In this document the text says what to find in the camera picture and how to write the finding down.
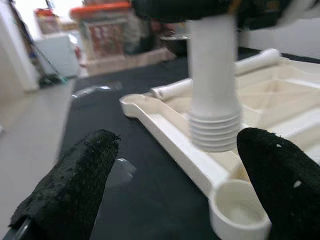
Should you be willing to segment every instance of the black foam pad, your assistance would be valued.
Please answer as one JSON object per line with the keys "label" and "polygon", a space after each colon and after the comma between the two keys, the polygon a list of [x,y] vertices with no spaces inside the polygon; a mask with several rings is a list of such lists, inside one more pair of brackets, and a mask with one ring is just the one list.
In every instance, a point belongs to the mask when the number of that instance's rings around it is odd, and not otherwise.
{"label": "black foam pad", "polygon": [[320,239],[320,166],[292,142],[258,128],[237,136],[241,160],[271,222],[271,239]]}
{"label": "black foam pad", "polygon": [[118,154],[118,139],[99,130],[65,152],[18,206],[10,227],[19,228],[30,218],[47,239],[88,240]]}

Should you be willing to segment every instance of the white wall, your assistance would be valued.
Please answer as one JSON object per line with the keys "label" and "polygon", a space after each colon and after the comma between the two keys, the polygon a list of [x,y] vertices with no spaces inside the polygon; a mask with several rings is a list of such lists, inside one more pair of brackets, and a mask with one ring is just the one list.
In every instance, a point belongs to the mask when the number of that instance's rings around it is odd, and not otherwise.
{"label": "white wall", "polygon": [[277,29],[246,31],[240,34],[239,45],[320,59],[320,18],[300,19]]}
{"label": "white wall", "polygon": [[19,11],[21,19],[27,25],[30,35],[33,39],[41,38],[41,30],[38,26],[35,18],[34,10],[46,8],[47,4],[45,0],[16,0],[15,7]]}
{"label": "white wall", "polygon": [[24,91],[38,89],[38,73],[32,65],[9,5],[0,1],[1,66],[7,66],[7,78],[18,80]]}

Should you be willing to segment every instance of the white plastic pipe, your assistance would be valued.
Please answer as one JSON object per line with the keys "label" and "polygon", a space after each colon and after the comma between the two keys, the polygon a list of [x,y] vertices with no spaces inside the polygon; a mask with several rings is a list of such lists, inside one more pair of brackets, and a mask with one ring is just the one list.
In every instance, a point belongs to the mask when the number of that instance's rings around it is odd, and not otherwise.
{"label": "white plastic pipe", "polygon": [[256,69],[277,64],[282,55],[274,48],[261,51],[258,55],[248,57],[235,63],[235,74],[242,75]]}
{"label": "white plastic pipe", "polygon": [[[235,62],[235,75],[242,74],[260,69],[263,67],[276,65],[280,62],[281,53],[273,48],[261,51],[259,54]],[[166,101],[175,96],[190,92],[192,90],[193,81],[191,78],[186,78],[165,86],[153,87],[150,89],[152,97],[161,101]]]}
{"label": "white plastic pipe", "polygon": [[192,84],[192,79],[186,78],[172,84],[151,88],[150,92],[154,98],[165,101],[191,91]]}
{"label": "white plastic pipe", "polygon": [[225,14],[190,21],[190,32],[192,143],[206,152],[235,149],[242,119],[235,86],[235,17]]}

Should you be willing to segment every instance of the black object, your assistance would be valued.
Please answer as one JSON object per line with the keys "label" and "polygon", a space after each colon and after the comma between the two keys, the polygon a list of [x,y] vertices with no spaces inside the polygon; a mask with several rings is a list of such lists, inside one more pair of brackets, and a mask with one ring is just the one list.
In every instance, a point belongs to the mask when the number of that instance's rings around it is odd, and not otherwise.
{"label": "black object", "polygon": [[10,227],[30,219],[48,240],[88,240],[107,177],[118,154],[119,138],[96,131],[66,151],[32,194],[16,209]]}
{"label": "black object", "polygon": [[250,181],[272,222],[273,240],[320,236],[320,166],[292,142],[258,128],[237,136]]}
{"label": "black object", "polygon": [[188,53],[187,40],[185,36],[160,36],[162,44],[178,57],[186,56]]}
{"label": "black object", "polygon": [[292,0],[132,0],[136,14],[165,23],[236,14],[239,28],[272,27]]}

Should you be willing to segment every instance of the black tablecloth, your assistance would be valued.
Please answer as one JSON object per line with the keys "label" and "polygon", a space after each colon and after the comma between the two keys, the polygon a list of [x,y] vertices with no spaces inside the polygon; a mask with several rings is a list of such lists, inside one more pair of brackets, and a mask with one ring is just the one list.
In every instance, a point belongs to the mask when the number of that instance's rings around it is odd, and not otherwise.
{"label": "black tablecloth", "polygon": [[[242,48],[239,59],[256,53]],[[145,93],[187,77],[187,59],[178,58],[77,80],[75,91],[111,82],[121,82],[122,89],[75,100],[61,150],[92,131],[106,129],[121,137],[118,157],[137,169],[132,181],[105,191],[91,240],[218,239],[210,225],[206,197],[138,120],[125,117],[119,103],[124,95]]]}

